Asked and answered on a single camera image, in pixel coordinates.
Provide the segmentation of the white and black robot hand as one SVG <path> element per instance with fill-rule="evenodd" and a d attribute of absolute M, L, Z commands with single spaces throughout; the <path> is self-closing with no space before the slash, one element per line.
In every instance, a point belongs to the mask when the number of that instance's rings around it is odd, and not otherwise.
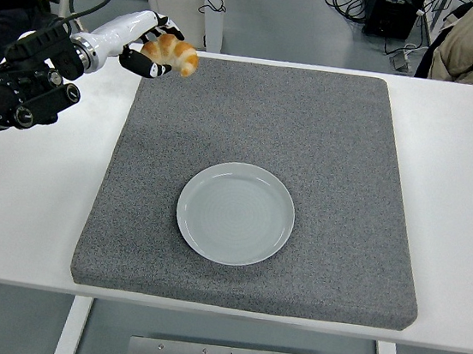
<path fill-rule="evenodd" d="M 134 43 L 142 36 L 151 32 L 168 33 L 184 41 L 180 28 L 169 16 L 154 11 L 139 11 L 128 15 L 118 16 L 89 33 L 86 41 L 91 46 L 92 57 L 89 69 L 92 73 L 105 65 L 108 57 L 122 54 L 123 47 Z"/>

